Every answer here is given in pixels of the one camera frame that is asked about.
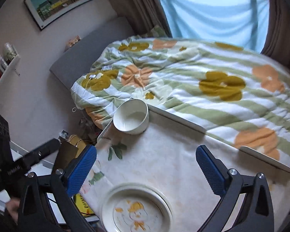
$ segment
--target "blue curtain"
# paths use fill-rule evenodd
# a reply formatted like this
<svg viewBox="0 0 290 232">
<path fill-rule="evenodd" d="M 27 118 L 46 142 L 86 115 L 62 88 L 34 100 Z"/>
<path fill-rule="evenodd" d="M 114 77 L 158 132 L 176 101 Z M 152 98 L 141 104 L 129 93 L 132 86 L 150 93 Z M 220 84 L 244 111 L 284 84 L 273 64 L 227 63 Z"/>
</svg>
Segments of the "blue curtain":
<svg viewBox="0 0 290 232">
<path fill-rule="evenodd" d="M 269 0 L 160 0 L 174 38 L 208 39 L 261 52 Z"/>
</svg>

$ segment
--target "metal screw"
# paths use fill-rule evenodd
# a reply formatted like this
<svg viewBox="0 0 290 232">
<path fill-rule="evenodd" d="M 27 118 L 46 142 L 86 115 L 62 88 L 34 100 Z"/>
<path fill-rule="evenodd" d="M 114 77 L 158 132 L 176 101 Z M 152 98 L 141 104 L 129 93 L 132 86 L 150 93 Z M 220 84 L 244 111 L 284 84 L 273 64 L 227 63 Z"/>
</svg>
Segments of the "metal screw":
<svg viewBox="0 0 290 232">
<path fill-rule="evenodd" d="M 58 174 L 58 175 L 63 174 L 63 169 L 58 168 L 58 169 L 56 170 L 56 174 Z"/>
<path fill-rule="evenodd" d="M 258 177 L 259 177 L 260 179 L 263 179 L 265 176 L 264 176 L 263 173 L 258 173 Z"/>
<path fill-rule="evenodd" d="M 30 172 L 27 176 L 28 178 L 32 178 L 34 176 L 34 172 Z"/>
<path fill-rule="evenodd" d="M 236 171 L 235 169 L 231 168 L 231 169 L 229 170 L 229 173 L 230 173 L 231 175 L 236 175 L 236 174 L 237 174 L 237 171 Z"/>
</svg>

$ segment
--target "human hand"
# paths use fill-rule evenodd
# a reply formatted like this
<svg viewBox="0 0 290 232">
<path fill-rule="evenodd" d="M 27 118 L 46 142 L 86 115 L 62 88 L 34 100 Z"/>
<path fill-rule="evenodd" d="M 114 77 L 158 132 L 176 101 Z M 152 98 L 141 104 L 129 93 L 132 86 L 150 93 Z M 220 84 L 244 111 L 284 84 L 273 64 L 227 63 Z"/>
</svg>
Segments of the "human hand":
<svg viewBox="0 0 290 232">
<path fill-rule="evenodd" d="M 7 211 L 9 212 L 14 222 L 16 223 L 18 220 L 19 203 L 20 203 L 20 199 L 12 197 L 11 200 L 5 204 Z"/>
</svg>

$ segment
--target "wall shelf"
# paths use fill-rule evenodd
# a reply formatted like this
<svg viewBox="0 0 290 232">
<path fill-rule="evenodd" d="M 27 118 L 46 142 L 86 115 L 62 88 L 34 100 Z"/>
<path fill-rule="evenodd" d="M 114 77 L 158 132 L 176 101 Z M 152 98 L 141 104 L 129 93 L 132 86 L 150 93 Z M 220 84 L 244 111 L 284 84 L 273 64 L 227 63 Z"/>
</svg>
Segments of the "wall shelf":
<svg viewBox="0 0 290 232">
<path fill-rule="evenodd" d="M 10 64 L 8 65 L 8 68 L 6 68 L 6 70 L 4 71 L 4 73 L 2 74 L 1 78 L 0 78 L 0 90 L 2 87 L 4 87 L 3 85 L 5 83 L 8 83 L 9 80 L 9 76 L 11 75 L 11 73 L 16 72 L 16 74 L 19 76 L 20 74 L 16 71 L 16 66 L 19 63 L 20 60 L 20 55 L 17 54 L 13 60 L 10 62 Z"/>
</svg>

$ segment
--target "wall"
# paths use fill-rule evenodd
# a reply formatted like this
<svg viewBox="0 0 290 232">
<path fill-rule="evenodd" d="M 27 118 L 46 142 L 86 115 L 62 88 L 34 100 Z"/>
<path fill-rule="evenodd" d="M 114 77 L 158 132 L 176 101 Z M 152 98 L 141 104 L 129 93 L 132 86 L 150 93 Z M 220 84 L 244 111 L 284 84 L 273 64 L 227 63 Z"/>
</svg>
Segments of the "wall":
<svg viewBox="0 0 290 232">
<path fill-rule="evenodd" d="M 61 130 L 78 131 L 82 114 L 72 112 L 70 92 L 49 68 L 64 52 L 66 41 L 86 36 L 117 15 L 108 0 L 92 0 L 40 31 L 23 1 L 6 0 L 0 9 L 0 54 L 4 43 L 10 42 L 21 55 L 20 77 L 14 72 L 5 84 L 0 114 L 9 123 L 11 140 L 31 150 L 57 138 Z"/>
</svg>

